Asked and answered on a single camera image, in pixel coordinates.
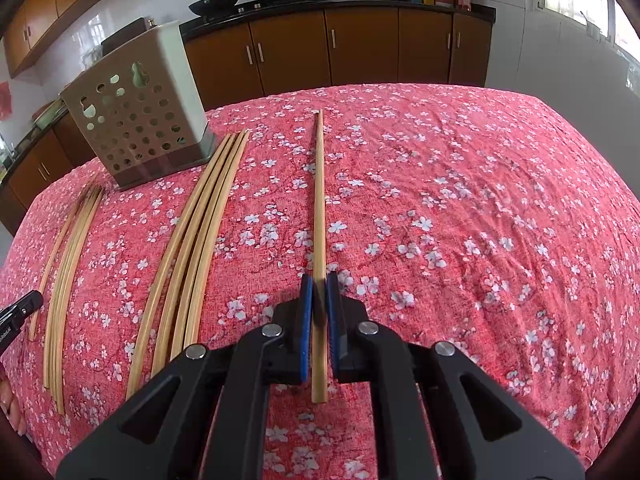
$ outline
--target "bundle of chopsticks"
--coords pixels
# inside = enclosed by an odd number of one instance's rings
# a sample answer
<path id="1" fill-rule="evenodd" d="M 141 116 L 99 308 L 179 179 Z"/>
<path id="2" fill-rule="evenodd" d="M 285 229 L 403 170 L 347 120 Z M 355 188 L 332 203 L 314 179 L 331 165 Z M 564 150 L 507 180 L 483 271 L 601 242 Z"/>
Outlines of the bundle of chopsticks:
<path id="1" fill-rule="evenodd" d="M 129 372 L 127 399 L 140 387 L 152 323 L 176 253 L 162 306 L 152 375 L 198 340 L 202 303 L 218 230 L 247 139 L 248 132 L 244 130 L 222 140 L 180 215 L 146 302 Z"/>
<path id="2" fill-rule="evenodd" d="M 44 336 L 44 365 L 42 382 L 45 388 L 50 388 L 51 395 L 56 402 L 58 412 L 64 415 L 64 402 L 62 393 L 62 343 L 65 336 L 66 308 L 71 295 L 71 288 L 74 283 L 74 275 L 78 268 L 78 261 L 84 247 L 84 241 L 89 226 L 102 199 L 103 189 L 99 186 L 89 184 L 85 187 L 80 198 L 74 203 L 66 217 L 53 249 L 45 266 L 44 273 L 40 280 L 39 291 L 43 294 L 49 279 L 49 273 L 58 254 L 60 245 L 66 236 L 66 232 L 76 220 L 66 242 L 65 250 L 60 260 L 60 266 L 55 276 L 53 291 L 49 301 L 49 312 L 47 314 L 47 325 Z M 38 322 L 38 311 L 31 317 L 29 329 L 29 339 L 35 338 L 36 324 Z"/>

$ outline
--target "round hole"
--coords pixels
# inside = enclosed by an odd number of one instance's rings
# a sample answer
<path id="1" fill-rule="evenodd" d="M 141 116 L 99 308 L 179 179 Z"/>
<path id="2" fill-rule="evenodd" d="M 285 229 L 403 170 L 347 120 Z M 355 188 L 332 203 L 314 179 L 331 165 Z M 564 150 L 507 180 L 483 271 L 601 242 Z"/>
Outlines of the round hole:
<path id="1" fill-rule="evenodd" d="M 91 119 L 92 117 L 95 117 L 95 106 L 91 105 L 87 107 L 87 109 L 84 110 L 82 113 L 84 114 L 85 117 L 89 119 Z"/>

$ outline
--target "red floral tablecloth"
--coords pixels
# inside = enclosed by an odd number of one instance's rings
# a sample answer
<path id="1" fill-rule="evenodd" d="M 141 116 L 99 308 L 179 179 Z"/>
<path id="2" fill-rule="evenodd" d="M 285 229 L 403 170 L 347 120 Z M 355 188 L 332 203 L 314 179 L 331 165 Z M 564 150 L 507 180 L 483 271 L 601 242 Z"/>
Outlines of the red floral tablecloth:
<path id="1" fill-rule="evenodd" d="M 639 203 L 532 97 L 364 85 L 209 112 L 215 132 L 251 136 L 220 227 L 201 341 L 226 345 L 267 322 L 310 268 L 319 107 L 327 263 L 347 293 L 407 340 L 454 342 L 589 465 L 638 389 Z M 89 178 L 106 187 L 68 309 L 66 416 L 42 388 L 46 306 L 36 341 L 20 336 L 2 359 L 51 470 L 124 400 L 134 351 L 146 352 L 148 372 L 155 332 L 135 348 L 142 311 L 200 172 L 119 192 L 93 160 L 43 192 L 15 237 L 0 304 L 37 287 Z M 266 478 L 375 478 L 372 442 L 364 384 L 332 383 L 325 405 L 310 403 L 308 387 L 273 388 Z"/>

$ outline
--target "metal pivot bolt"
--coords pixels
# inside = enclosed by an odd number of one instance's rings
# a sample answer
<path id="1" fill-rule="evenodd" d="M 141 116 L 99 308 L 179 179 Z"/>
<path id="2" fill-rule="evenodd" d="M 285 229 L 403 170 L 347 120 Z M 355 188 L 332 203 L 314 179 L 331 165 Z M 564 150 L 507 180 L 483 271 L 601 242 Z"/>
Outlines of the metal pivot bolt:
<path id="1" fill-rule="evenodd" d="M 436 354 L 443 355 L 444 357 L 450 357 L 456 351 L 456 347 L 453 346 L 449 341 L 438 341 L 435 344 L 434 348 Z"/>
<path id="2" fill-rule="evenodd" d="M 262 335 L 265 337 L 277 337 L 282 334 L 282 327 L 277 323 L 269 323 L 262 327 Z"/>
<path id="3" fill-rule="evenodd" d="M 378 333 L 378 326 L 373 321 L 363 321 L 358 324 L 358 330 L 364 335 L 374 335 Z"/>
<path id="4" fill-rule="evenodd" d="M 199 344 L 187 346 L 187 350 L 185 352 L 189 359 L 194 360 L 202 359 L 206 353 L 207 348 L 204 345 Z"/>

